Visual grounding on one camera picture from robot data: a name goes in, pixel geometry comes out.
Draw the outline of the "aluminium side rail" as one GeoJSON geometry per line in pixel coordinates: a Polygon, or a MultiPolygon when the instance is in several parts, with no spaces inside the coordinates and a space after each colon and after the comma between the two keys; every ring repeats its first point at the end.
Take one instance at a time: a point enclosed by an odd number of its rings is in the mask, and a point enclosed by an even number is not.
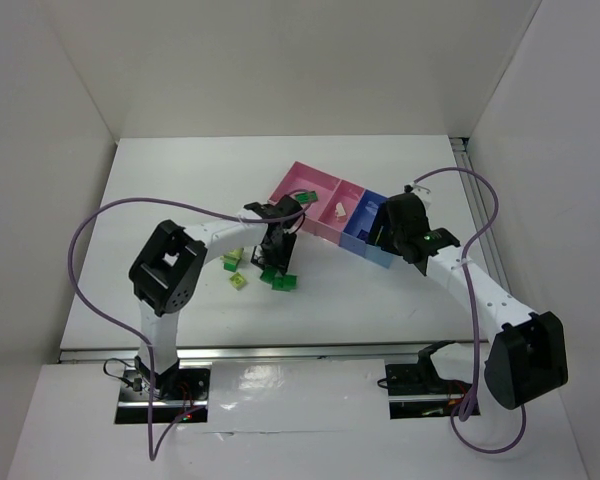
{"type": "MultiPolygon", "coordinates": [[[[468,153],[468,139],[463,137],[449,138],[456,165],[473,171],[474,167],[468,153]]],[[[460,179],[467,197],[469,209],[477,230],[484,227],[490,218],[493,206],[489,190],[481,181],[467,173],[460,173],[460,179]]],[[[478,260],[478,252],[484,258],[484,269],[503,288],[508,287],[506,274],[499,256],[498,248],[491,230],[483,233],[470,248],[470,256],[478,260]]]]}

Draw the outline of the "green lego brick with studs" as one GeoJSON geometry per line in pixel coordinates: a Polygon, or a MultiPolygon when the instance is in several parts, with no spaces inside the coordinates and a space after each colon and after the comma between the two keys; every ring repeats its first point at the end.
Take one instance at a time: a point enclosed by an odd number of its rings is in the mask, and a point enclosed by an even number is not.
{"type": "Polygon", "coordinates": [[[277,274],[278,270],[275,267],[266,267],[260,275],[260,280],[264,283],[272,284],[277,274]]]}

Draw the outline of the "dark blue lego brick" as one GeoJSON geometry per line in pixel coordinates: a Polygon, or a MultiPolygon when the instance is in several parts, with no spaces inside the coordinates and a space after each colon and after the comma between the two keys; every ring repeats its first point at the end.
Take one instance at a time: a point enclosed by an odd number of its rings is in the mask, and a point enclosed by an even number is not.
{"type": "Polygon", "coordinates": [[[357,238],[366,244],[371,244],[372,240],[370,239],[370,234],[366,230],[360,230],[357,234],[357,238]]]}

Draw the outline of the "blue plastic container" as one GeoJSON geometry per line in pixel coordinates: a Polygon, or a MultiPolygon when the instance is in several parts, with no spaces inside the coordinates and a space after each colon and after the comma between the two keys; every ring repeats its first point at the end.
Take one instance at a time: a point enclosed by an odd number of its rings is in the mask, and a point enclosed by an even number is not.
{"type": "Polygon", "coordinates": [[[379,206],[385,200],[384,196],[371,190],[365,190],[341,233],[339,246],[374,264],[389,269],[393,255],[383,251],[380,247],[367,243],[379,206]]]}

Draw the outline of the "lime green small lego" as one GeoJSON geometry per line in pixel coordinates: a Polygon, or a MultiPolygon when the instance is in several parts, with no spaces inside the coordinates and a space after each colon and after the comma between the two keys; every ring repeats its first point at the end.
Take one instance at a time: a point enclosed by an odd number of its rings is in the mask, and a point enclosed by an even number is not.
{"type": "Polygon", "coordinates": [[[239,272],[235,272],[233,275],[231,275],[229,282],[236,290],[241,290],[248,284],[247,279],[239,272]]]}

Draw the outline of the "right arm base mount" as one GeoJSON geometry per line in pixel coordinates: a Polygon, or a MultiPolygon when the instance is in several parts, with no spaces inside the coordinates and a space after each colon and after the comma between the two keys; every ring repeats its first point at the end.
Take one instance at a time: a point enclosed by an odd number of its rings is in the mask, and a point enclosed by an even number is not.
{"type": "Polygon", "coordinates": [[[413,363],[385,366],[385,376],[376,381],[389,398],[392,420],[449,417],[468,393],[471,384],[442,379],[434,369],[432,355],[456,342],[441,341],[417,353],[413,363]]]}

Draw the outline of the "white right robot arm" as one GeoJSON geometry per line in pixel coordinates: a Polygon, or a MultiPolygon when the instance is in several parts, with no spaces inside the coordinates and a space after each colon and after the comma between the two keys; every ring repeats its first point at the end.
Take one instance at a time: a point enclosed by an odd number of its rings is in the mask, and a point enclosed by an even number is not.
{"type": "Polygon", "coordinates": [[[473,318],[490,351],[484,379],[493,398],[513,410],[568,381],[564,327],[551,311],[516,300],[463,254],[445,228],[432,229],[423,201],[402,193],[381,204],[370,236],[444,288],[473,318]]]}

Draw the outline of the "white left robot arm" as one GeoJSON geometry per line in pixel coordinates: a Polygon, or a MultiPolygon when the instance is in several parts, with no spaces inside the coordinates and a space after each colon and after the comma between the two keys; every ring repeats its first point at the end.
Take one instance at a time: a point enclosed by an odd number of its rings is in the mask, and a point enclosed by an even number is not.
{"type": "Polygon", "coordinates": [[[265,273],[287,273],[302,217],[302,205],[285,195],[275,204],[245,205],[236,222],[217,220],[186,229],[162,221],[129,271],[139,300],[141,334],[146,338],[135,357],[145,381],[155,377],[159,396],[173,389],[179,376],[176,339],[179,312],[192,299],[206,264],[232,250],[252,247],[251,263],[265,273]]]}

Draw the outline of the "lime and green lego stack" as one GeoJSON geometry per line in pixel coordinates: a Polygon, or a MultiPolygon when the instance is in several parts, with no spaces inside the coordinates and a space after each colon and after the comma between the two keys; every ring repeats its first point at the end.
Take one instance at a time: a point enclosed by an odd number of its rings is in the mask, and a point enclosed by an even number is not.
{"type": "Polygon", "coordinates": [[[224,254],[222,256],[223,268],[230,272],[236,272],[242,260],[243,252],[243,248],[238,248],[224,254]]]}

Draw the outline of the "pink plastic container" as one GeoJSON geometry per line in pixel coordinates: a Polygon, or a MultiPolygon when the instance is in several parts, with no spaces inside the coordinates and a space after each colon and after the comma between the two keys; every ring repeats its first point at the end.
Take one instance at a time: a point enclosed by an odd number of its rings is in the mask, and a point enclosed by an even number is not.
{"type": "Polygon", "coordinates": [[[365,191],[362,186],[300,162],[291,166],[274,189],[270,200],[276,203],[284,194],[295,190],[315,191],[318,195],[318,201],[308,208],[302,229],[336,245],[352,210],[365,191]],[[341,202],[347,212],[343,221],[338,221],[334,215],[337,202],[341,202]]]}

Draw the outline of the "green lego brick upside down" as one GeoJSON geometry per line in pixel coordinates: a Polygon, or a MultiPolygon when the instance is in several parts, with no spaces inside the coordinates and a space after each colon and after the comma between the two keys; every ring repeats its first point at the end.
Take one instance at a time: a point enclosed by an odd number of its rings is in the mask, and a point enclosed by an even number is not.
{"type": "Polygon", "coordinates": [[[272,281],[272,289],[275,291],[290,292],[297,288],[298,277],[296,275],[276,276],[272,281]]]}

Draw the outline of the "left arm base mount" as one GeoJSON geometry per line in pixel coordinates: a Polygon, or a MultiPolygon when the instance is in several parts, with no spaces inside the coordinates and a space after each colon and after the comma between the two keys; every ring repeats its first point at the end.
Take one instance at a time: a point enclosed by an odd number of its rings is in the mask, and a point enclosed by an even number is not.
{"type": "MultiPolygon", "coordinates": [[[[114,417],[117,425],[140,425],[148,420],[150,398],[149,381],[127,360],[107,359],[103,373],[119,383],[119,394],[114,417]]],[[[185,367],[174,380],[153,393],[153,421],[169,424],[181,416],[181,423],[206,423],[211,369],[185,367]]]]}

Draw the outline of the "white piece in pink container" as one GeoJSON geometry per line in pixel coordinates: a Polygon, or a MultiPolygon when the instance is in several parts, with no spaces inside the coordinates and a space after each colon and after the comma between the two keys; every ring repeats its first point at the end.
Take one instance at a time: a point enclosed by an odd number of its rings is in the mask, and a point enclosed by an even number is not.
{"type": "Polygon", "coordinates": [[[343,221],[347,217],[347,212],[341,202],[337,202],[334,206],[334,215],[338,221],[343,221]]]}

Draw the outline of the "aluminium front rail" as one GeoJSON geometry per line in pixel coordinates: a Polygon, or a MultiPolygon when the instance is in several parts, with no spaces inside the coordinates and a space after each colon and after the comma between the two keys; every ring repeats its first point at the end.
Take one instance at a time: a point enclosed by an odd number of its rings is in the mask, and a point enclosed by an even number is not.
{"type": "MultiPolygon", "coordinates": [[[[270,359],[319,359],[336,357],[394,357],[416,355],[418,351],[431,345],[431,342],[371,343],[339,345],[288,345],[253,347],[197,347],[180,348],[181,360],[270,360],[270,359]]],[[[136,356],[136,348],[125,349],[64,349],[59,354],[59,363],[104,362],[109,358],[131,361],[136,356]]]]}

